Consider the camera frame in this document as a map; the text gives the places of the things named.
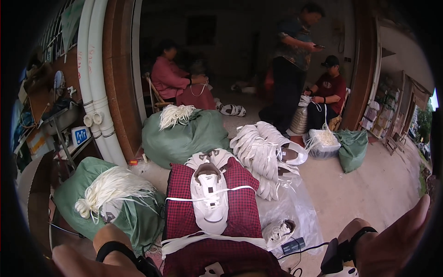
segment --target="patterned shirt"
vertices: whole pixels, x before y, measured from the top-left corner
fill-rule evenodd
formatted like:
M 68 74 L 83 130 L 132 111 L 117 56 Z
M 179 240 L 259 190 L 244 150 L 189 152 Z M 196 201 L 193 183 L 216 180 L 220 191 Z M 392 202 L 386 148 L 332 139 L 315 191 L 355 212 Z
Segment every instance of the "patterned shirt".
M 279 40 L 290 36 L 300 41 L 312 42 L 309 27 L 310 26 L 301 21 L 299 17 L 296 17 L 278 24 L 277 35 Z M 281 41 L 277 45 L 274 57 L 284 57 L 303 71 L 308 70 L 309 63 L 311 62 L 311 53 L 308 50 Z

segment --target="red t-shirt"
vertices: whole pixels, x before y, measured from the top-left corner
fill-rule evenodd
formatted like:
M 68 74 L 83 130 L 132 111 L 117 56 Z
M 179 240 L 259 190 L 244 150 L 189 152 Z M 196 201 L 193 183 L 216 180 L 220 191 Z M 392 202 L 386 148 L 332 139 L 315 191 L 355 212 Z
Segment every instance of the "red t-shirt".
M 340 110 L 342 109 L 343 101 L 345 100 L 346 96 L 345 79 L 341 75 L 334 78 L 328 73 L 325 73 L 320 76 L 315 85 L 319 87 L 319 89 L 315 92 L 315 96 L 328 97 L 337 95 L 340 97 L 338 102 L 329 104 L 337 114 L 340 114 Z

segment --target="blue sign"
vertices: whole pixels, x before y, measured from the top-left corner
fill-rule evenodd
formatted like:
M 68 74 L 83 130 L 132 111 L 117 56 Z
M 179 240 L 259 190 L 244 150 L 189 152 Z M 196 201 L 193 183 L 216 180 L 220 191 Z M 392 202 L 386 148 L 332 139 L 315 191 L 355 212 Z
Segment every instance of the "blue sign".
M 75 131 L 75 140 L 77 144 L 80 145 L 88 139 L 86 129 L 80 129 Z

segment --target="woman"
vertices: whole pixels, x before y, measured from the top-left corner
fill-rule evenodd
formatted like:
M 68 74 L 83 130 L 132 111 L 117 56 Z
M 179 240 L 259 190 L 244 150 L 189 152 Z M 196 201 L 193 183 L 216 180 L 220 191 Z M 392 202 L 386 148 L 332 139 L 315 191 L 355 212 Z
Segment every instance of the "woman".
M 215 101 L 207 88 L 208 78 L 190 75 L 172 60 L 177 55 L 177 45 L 170 39 L 159 44 L 160 56 L 152 68 L 152 84 L 164 101 L 177 105 L 193 105 L 197 109 L 215 109 Z
M 280 42 L 272 60 L 274 101 L 258 115 L 262 121 L 272 123 L 288 139 L 290 136 L 286 130 L 300 101 L 311 53 L 322 50 L 312 42 L 309 28 L 324 16 L 323 8 L 308 3 L 297 17 L 278 25 Z

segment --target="tree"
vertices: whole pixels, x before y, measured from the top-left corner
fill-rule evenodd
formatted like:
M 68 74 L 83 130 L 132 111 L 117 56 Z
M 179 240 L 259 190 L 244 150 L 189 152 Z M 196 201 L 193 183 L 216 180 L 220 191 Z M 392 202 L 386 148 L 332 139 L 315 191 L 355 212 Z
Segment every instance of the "tree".
M 431 134 L 432 111 L 431 100 L 429 99 L 426 110 L 420 109 L 417 114 L 418 134 L 423 138 L 423 143 L 425 144 L 429 142 Z

